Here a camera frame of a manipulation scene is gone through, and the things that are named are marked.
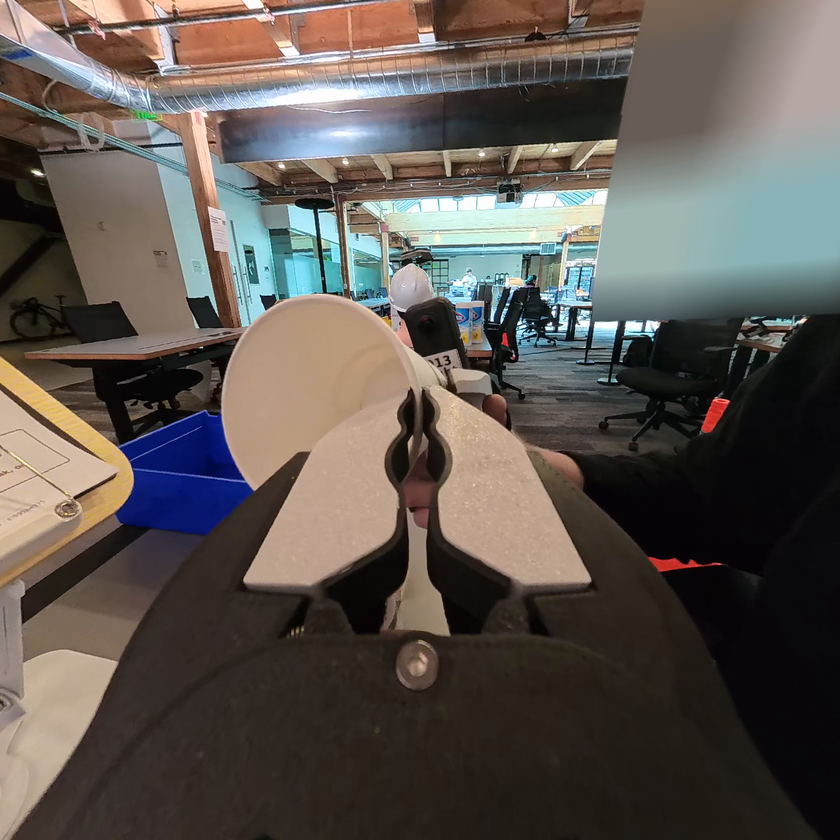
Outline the brown-top office desk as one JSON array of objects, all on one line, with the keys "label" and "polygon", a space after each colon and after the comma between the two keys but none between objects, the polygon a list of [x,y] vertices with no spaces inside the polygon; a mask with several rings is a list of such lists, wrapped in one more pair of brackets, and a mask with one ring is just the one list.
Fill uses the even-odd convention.
[{"label": "brown-top office desk", "polygon": [[98,385],[98,397],[108,409],[117,441],[123,445],[151,430],[157,423],[167,425],[189,417],[193,412],[167,401],[166,406],[160,405],[155,411],[132,420],[119,391],[119,379],[115,374],[118,366],[155,362],[163,371],[174,371],[212,361],[231,354],[233,343],[246,330],[240,327],[147,333],[31,351],[24,357],[31,361],[54,361],[71,368],[91,368],[94,382]]}]

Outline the blue plastic bin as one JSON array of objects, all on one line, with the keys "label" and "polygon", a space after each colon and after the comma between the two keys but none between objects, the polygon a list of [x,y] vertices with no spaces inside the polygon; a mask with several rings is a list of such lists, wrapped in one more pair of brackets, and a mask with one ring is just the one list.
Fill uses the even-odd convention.
[{"label": "blue plastic bin", "polygon": [[133,489],[121,524],[208,534],[253,491],[229,452],[219,415],[190,415],[120,446]]}]

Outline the printed paper sheet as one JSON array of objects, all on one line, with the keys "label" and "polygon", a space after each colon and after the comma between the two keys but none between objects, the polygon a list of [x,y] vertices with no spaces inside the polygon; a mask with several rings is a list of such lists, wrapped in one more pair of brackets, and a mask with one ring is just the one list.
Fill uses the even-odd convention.
[{"label": "printed paper sheet", "polygon": [[118,473],[115,466],[59,436],[46,421],[1,394],[1,526],[24,522]]}]

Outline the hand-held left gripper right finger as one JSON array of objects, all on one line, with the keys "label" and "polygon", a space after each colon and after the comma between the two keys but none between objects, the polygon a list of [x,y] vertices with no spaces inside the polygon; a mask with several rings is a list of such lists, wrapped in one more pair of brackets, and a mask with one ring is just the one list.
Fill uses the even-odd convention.
[{"label": "hand-held left gripper right finger", "polygon": [[427,572],[450,626],[481,629],[504,600],[589,590],[592,576],[525,445],[438,385],[423,391],[423,421],[435,479]]}]

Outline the white paper cup green stripe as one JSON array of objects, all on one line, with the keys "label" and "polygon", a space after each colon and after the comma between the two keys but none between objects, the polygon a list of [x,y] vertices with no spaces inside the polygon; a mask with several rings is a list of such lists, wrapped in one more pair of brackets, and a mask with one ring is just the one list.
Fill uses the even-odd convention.
[{"label": "white paper cup green stripe", "polygon": [[409,391],[419,398],[431,385],[446,385],[445,375],[360,303],[295,297],[237,341],[224,379],[224,435],[255,490],[360,410]]}]

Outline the silver ventilation duct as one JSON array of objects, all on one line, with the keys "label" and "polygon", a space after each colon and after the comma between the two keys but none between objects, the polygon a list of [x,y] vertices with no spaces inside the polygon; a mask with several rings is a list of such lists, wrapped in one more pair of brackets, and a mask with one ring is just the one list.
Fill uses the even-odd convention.
[{"label": "silver ventilation duct", "polygon": [[103,65],[63,38],[2,34],[2,59],[122,109],[225,112],[442,95],[627,77],[637,32],[589,38],[373,50],[332,59],[206,67],[141,76]]}]

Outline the bicycle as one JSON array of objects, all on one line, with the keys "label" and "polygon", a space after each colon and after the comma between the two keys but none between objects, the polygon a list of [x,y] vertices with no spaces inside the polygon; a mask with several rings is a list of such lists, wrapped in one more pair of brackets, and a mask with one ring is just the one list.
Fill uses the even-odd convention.
[{"label": "bicycle", "polygon": [[21,340],[42,341],[72,335],[66,321],[65,295],[56,295],[57,307],[49,306],[36,297],[10,304],[9,327]]}]

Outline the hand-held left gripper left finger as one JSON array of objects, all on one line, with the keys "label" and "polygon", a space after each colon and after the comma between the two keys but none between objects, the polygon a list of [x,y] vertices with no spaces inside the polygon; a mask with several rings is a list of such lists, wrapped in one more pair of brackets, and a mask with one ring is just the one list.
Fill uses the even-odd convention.
[{"label": "hand-held left gripper left finger", "polygon": [[245,573],[245,588],[331,599],[355,632],[379,632],[408,572],[401,487],[415,418],[415,393],[407,390],[322,437]]}]

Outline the person's right forearm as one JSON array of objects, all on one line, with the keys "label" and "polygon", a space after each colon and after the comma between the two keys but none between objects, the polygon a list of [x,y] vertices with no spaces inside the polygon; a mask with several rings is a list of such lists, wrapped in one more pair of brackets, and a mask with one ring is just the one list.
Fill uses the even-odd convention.
[{"label": "person's right forearm", "polygon": [[650,557],[762,574],[838,561],[839,317],[810,317],[678,453],[570,453],[584,492]]}]

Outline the wooden support post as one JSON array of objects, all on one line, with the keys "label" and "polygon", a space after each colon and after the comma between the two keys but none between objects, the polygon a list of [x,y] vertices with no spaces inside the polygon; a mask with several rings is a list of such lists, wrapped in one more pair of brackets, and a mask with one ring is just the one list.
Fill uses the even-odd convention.
[{"label": "wooden support post", "polygon": [[220,233],[224,226],[221,225],[222,212],[207,140],[206,119],[201,112],[190,111],[177,115],[175,126],[182,139],[187,177],[192,188],[217,312],[225,327],[239,328],[242,322],[228,251],[218,250],[214,239],[214,233]]}]

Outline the person's right hand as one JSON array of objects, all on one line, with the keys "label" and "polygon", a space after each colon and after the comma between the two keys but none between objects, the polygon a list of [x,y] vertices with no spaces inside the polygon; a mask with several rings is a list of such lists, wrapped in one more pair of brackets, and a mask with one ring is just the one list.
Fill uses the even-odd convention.
[{"label": "person's right hand", "polygon": [[[508,425],[508,404],[504,396],[497,394],[485,396],[482,411],[502,426]],[[585,483],[581,469],[570,456],[543,448],[532,448],[532,451],[540,455],[579,490],[584,489]],[[427,528],[429,504],[435,486],[436,480],[427,468],[427,453],[422,453],[402,484],[406,507],[413,514],[415,524],[422,529]]]}]

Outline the wooden clipboard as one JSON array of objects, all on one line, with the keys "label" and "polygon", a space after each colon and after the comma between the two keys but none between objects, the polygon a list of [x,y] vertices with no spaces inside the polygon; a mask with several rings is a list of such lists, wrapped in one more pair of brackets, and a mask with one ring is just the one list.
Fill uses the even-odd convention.
[{"label": "wooden clipboard", "polygon": [[25,562],[18,563],[1,576],[1,585],[8,585],[23,579],[34,568],[47,561],[53,554],[62,552],[66,546],[96,528],[116,513],[129,498],[133,488],[133,472],[123,452],[98,431],[59,403],[43,388],[29,380],[26,375],[10,363],[1,360],[1,383],[9,392],[19,397],[58,428],[74,438],[79,445],[89,449],[95,456],[117,468],[118,473],[109,482],[90,490],[80,499],[81,522],[74,532],[63,536],[52,545],[43,548]]}]

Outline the white hard hat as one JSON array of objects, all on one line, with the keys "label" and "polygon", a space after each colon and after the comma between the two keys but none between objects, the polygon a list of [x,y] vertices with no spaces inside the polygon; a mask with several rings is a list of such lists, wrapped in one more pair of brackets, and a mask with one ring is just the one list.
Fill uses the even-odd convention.
[{"label": "white hard hat", "polygon": [[388,298],[392,310],[402,316],[409,308],[434,299],[435,291],[426,271],[410,263],[393,275]]}]

